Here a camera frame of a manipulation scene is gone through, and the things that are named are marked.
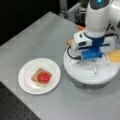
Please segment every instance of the white plate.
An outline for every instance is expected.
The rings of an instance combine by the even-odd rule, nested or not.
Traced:
[[[43,68],[52,74],[50,82],[46,87],[39,87],[31,80],[31,77],[39,68]],[[18,75],[18,82],[20,87],[27,93],[43,94],[55,88],[60,81],[60,77],[60,68],[54,61],[46,58],[37,58],[29,61],[21,68]]]

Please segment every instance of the gray table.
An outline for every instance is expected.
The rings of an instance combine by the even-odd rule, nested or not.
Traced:
[[[66,40],[77,26],[51,12],[0,47],[0,80],[42,120],[120,120],[120,75],[105,88],[85,91],[68,80],[63,67]],[[28,61],[46,57],[61,68],[59,85],[43,95],[30,95],[18,84]]]

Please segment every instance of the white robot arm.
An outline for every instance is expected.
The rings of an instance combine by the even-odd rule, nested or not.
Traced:
[[[90,0],[86,14],[86,27],[75,33],[68,54],[73,59],[93,59],[115,49],[114,34],[107,34],[113,0]]]

